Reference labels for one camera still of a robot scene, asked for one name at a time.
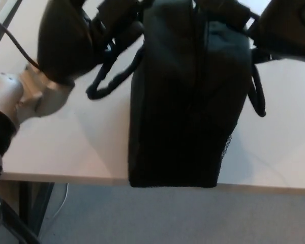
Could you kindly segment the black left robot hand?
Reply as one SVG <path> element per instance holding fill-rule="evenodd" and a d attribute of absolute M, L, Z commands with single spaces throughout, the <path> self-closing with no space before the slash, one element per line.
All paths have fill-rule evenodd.
<path fill-rule="evenodd" d="M 48 1 L 38 35 L 37 61 L 51 81 L 71 85 L 97 65 L 115 60 L 142 34 L 144 1 L 102 1 L 94 18 L 84 1 Z"/>

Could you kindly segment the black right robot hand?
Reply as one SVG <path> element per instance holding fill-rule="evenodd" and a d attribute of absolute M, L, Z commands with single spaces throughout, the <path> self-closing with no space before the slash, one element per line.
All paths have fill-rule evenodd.
<path fill-rule="evenodd" d="M 305 1 L 270 1 L 260 15 L 233 1 L 230 14 L 238 29 L 249 19 L 246 34 L 253 40 L 252 62 L 291 59 L 305 62 Z"/>

